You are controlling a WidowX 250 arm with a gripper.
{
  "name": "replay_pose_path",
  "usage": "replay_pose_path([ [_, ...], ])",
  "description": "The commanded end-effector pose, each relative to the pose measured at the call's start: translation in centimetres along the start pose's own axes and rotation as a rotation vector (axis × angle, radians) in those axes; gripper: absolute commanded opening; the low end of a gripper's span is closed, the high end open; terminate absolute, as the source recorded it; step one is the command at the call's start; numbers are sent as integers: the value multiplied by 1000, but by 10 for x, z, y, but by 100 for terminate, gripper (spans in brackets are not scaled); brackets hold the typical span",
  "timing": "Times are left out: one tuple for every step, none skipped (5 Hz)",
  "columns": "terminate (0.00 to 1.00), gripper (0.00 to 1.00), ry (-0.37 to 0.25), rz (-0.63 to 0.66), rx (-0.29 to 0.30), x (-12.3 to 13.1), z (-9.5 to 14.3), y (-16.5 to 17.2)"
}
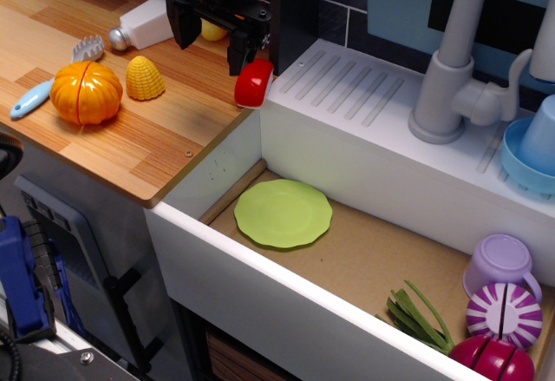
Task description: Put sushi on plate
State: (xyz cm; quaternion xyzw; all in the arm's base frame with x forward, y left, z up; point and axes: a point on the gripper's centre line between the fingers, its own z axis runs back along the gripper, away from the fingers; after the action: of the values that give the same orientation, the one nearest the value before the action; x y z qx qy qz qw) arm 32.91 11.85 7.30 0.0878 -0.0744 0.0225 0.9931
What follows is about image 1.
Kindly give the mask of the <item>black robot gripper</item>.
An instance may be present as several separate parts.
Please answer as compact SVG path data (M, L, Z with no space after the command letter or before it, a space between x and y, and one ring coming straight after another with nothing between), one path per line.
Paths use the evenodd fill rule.
M225 29L230 76L239 76L270 42L271 13L259 0L166 0L166 14L181 49L197 40L202 19Z

